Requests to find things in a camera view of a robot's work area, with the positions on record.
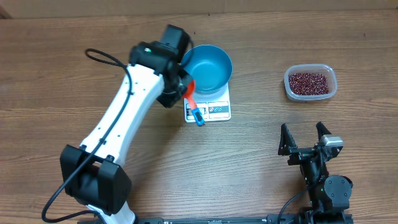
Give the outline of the red measuring scoop blue handle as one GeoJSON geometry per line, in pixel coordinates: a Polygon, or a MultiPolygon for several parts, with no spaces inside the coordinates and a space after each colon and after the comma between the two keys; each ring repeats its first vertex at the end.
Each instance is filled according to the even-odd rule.
{"type": "Polygon", "coordinates": [[[195,119],[195,122],[197,126],[203,126],[205,124],[205,120],[203,119],[202,113],[200,109],[198,108],[194,98],[193,98],[193,93],[195,91],[195,81],[192,80],[188,85],[187,85],[187,90],[184,93],[183,97],[187,99],[188,104],[190,106],[190,110],[192,112],[192,115],[195,119]]]}

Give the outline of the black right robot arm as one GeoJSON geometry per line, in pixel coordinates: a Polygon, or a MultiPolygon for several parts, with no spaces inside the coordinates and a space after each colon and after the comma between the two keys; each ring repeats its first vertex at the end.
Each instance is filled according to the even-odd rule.
{"type": "Polygon", "coordinates": [[[281,125],[278,155],[288,156],[290,166],[299,166],[305,181],[305,189],[289,199],[277,215],[277,223],[353,223],[349,199],[353,183],[343,175],[330,175],[326,163],[343,149],[343,140],[332,134],[322,122],[316,124],[318,142],[313,147],[299,148],[287,125],[281,125]],[[307,193],[310,206],[303,207],[296,215],[284,214],[287,206],[307,193]]]}

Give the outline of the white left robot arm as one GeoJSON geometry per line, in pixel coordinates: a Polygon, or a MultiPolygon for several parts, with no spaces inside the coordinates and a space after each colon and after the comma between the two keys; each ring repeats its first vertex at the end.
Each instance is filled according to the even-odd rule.
{"type": "Polygon", "coordinates": [[[125,71],[123,82],[95,129],[60,155],[62,190],[87,206],[83,213],[94,215],[96,223],[135,223],[127,204],[132,184],[123,170],[127,152],[155,101],[170,108],[191,89],[182,57],[192,46],[182,28],[168,25],[159,41],[134,46],[126,65],[108,57],[108,64],[125,71]]]}

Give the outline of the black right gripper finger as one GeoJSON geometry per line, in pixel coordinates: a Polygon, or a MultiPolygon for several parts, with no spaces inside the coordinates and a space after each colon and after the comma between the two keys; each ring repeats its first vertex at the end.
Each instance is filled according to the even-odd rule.
{"type": "Polygon", "coordinates": [[[319,121],[316,124],[316,128],[319,140],[321,140],[322,136],[331,134],[331,132],[326,128],[326,126],[321,121],[319,121]]]}
{"type": "Polygon", "coordinates": [[[279,156],[288,156],[293,150],[297,149],[297,145],[292,137],[287,125],[281,125],[280,143],[278,148],[279,156]]]}

